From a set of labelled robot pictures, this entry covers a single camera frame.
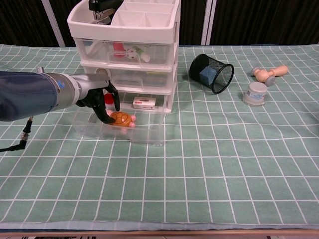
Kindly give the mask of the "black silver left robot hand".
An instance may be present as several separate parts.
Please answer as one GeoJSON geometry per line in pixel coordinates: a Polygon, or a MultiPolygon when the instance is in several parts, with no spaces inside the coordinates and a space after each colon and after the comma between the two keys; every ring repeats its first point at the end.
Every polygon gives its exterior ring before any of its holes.
{"type": "Polygon", "coordinates": [[[111,124],[115,120],[107,114],[103,90],[111,93],[116,111],[120,110],[120,100],[118,90],[111,83],[107,74],[78,74],[72,75],[80,87],[79,99],[76,105],[79,107],[89,107],[95,112],[98,119],[111,124]]]}

